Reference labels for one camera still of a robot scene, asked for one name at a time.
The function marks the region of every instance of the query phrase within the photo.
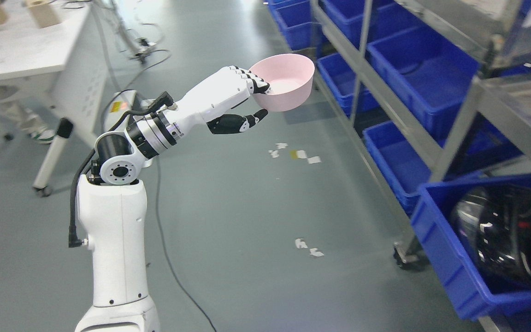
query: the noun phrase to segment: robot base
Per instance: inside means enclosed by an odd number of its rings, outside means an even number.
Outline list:
[[[160,332],[151,296],[114,307],[90,307],[75,332]]]

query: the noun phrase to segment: black helmet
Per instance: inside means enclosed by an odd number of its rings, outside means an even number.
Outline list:
[[[531,189],[476,187],[456,204],[450,223],[483,277],[531,287]]]

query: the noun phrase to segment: desk leg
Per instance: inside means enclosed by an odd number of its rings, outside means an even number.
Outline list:
[[[71,136],[72,130],[72,122],[66,118],[62,118],[59,128],[57,129],[57,136],[55,136],[53,143],[48,148],[46,157],[44,158],[40,170],[38,171],[38,175],[32,184],[32,187],[36,190],[36,195],[40,197],[50,196],[51,189],[48,187],[48,181],[50,180],[55,166],[57,166],[57,162]]]

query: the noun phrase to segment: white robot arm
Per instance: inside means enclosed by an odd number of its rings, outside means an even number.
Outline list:
[[[80,169],[71,189],[69,247],[86,246],[92,251],[94,279],[93,305],[76,332],[160,332],[146,281],[146,192],[137,177],[149,160],[176,145],[196,125],[208,125],[213,134],[234,134],[255,126],[266,110],[248,116],[225,112],[268,89],[268,83],[249,71],[224,67],[177,103],[164,93],[147,115],[125,130],[109,131],[97,139],[98,158],[92,161],[91,175]],[[86,239],[77,237],[75,211]]]
[[[267,115],[266,110],[248,116],[225,115],[225,112],[242,104],[253,93],[267,93],[269,87],[250,71],[229,66],[205,78],[177,103],[164,93],[155,100],[157,111],[125,130],[106,132],[97,139],[95,150],[100,157],[101,181],[115,185],[134,181],[147,160],[177,144],[196,125],[207,124],[213,134],[248,130]]]

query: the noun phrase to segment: person's leg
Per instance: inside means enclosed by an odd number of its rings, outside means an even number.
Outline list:
[[[17,101],[1,102],[16,91],[13,87],[0,86],[0,114],[38,143],[51,143],[55,135],[54,130],[49,130],[38,114]]]

